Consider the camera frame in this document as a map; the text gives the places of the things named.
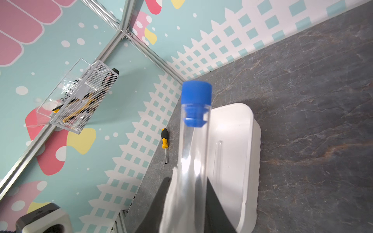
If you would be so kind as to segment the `blue capped test tube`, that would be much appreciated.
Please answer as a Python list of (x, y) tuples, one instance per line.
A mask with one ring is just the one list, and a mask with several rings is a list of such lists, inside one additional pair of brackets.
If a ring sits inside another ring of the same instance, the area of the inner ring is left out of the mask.
[(170, 233), (204, 232), (211, 100), (211, 84), (203, 81), (183, 84), (177, 185)]

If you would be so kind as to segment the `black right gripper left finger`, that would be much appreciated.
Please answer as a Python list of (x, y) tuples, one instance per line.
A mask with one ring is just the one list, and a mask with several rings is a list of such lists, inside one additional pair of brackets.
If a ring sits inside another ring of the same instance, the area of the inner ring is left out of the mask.
[(158, 189), (150, 208), (135, 233), (159, 233), (164, 204), (172, 179), (166, 177)]

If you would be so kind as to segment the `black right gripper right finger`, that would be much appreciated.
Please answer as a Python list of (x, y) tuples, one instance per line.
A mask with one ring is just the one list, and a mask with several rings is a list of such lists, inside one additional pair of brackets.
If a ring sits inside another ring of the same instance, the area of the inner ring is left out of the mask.
[(207, 180), (205, 233), (236, 233), (209, 179)]

